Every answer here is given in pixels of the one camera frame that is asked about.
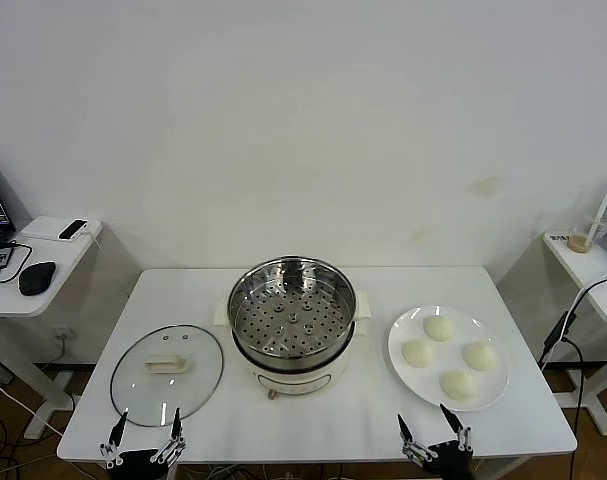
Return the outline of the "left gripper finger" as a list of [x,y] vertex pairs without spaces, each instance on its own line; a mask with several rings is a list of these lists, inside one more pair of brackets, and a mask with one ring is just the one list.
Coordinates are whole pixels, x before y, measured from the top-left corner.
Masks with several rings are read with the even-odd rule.
[[170,468],[186,448],[182,431],[180,408],[177,407],[172,422],[170,439],[152,456],[152,462]]
[[123,459],[120,454],[120,445],[127,423],[128,410],[125,410],[118,422],[112,427],[108,441],[99,445],[99,451],[107,469],[121,466]]

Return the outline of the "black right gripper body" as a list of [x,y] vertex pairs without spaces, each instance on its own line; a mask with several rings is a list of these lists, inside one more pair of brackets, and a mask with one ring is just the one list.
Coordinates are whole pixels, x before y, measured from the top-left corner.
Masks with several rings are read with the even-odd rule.
[[474,480],[471,470],[473,449],[459,448],[456,440],[433,444],[428,447],[431,459],[424,460],[422,469],[444,480]]

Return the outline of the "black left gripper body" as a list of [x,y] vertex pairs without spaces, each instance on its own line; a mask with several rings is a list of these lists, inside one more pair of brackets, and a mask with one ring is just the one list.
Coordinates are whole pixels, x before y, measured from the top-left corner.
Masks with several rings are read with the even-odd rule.
[[120,454],[122,463],[117,465],[119,470],[168,470],[166,462],[160,462],[158,448],[126,451]]

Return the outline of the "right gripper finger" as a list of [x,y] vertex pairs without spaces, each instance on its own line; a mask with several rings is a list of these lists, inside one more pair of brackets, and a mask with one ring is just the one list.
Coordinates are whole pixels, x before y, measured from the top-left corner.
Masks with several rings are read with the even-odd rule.
[[435,459],[433,453],[414,439],[408,425],[400,414],[397,415],[397,420],[402,440],[402,453],[415,464],[431,463]]
[[460,451],[472,451],[470,427],[465,427],[459,418],[445,405],[439,405],[448,425],[457,437],[458,449]]

